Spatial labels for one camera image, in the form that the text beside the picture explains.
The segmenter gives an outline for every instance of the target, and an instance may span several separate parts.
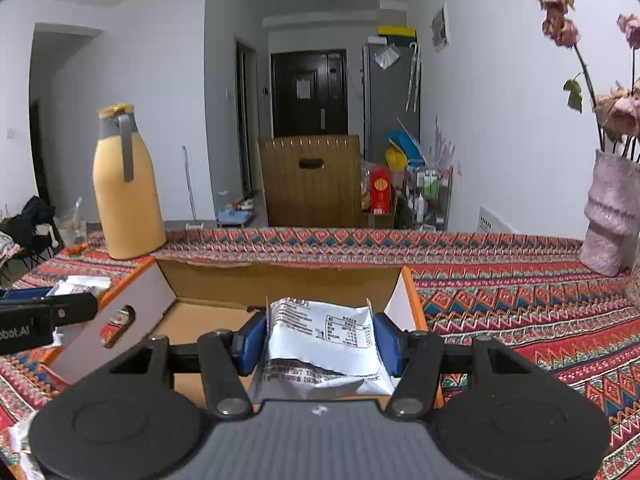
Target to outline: gray gripper base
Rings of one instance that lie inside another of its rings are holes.
[[[470,480],[426,428],[395,422],[373,400],[265,402],[219,424],[171,480]]]

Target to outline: pink ceramic vase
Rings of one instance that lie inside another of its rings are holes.
[[[580,261],[595,272],[615,276],[625,245],[640,227],[640,166],[628,158],[596,150],[593,183],[584,214],[590,220]]]

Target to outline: red patterned tablecloth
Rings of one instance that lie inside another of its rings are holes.
[[[553,372],[609,417],[609,454],[598,480],[640,480],[640,310],[626,297],[630,273],[594,274],[578,260],[581,242],[513,234],[420,234],[363,229],[220,229],[178,232],[154,253],[192,262],[300,266],[408,266],[430,330],[448,342],[487,334]],[[48,260],[14,286],[52,285],[70,274],[122,279],[136,261],[115,262],[98,236],[80,257]],[[0,429],[63,385],[37,352],[0,358]],[[443,380],[446,396],[465,376]],[[6,449],[5,459],[16,457]]]

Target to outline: white wall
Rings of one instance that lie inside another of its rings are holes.
[[[311,27],[278,28],[269,32],[269,52],[302,50],[347,50],[349,134],[364,142],[364,104],[362,95],[362,44],[378,32],[375,22]]]
[[[270,136],[269,99],[262,93],[262,88],[269,86],[267,35],[257,11],[246,0],[206,0],[204,89],[211,189],[213,196],[228,190],[232,200],[242,196],[236,107],[236,40],[256,51],[260,133],[263,137]]]
[[[450,45],[431,44],[431,20],[447,3]],[[616,27],[638,0],[576,0],[571,13],[596,92],[631,80],[631,51]],[[412,0],[409,25],[422,54],[422,137],[434,117],[456,145],[463,176],[453,189],[452,230],[474,231],[481,205],[526,234],[583,238],[595,120],[585,92],[582,115],[562,85],[580,72],[575,54],[543,37],[536,0]]]
[[[50,79],[49,93],[40,95],[40,119],[56,206],[70,207],[81,195],[87,220],[98,220],[92,184],[96,111],[131,102],[154,163],[163,218],[191,218],[183,145],[190,156],[196,211],[201,218],[212,218],[204,1],[127,0],[105,10],[104,32]]]
[[[103,9],[48,0],[0,4],[0,207],[6,205],[11,215],[36,194],[29,137],[29,66],[36,22],[103,28],[106,16]]]

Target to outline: refrigerator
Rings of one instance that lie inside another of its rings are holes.
[[[397,46],[399,59],[386,70],[376,62],[376,56],[387,48],[386,45],[365,43],[362,49],[364,62],[364,159],[386,166],[385,151],[388,142],[385,135],[395,130],[402,130],[398,119],[412,136],[420,142],[420,99],[414,112],[414,89],[409,104],[409,111],[404,111],[411,58],[413,51],[408,46]]]

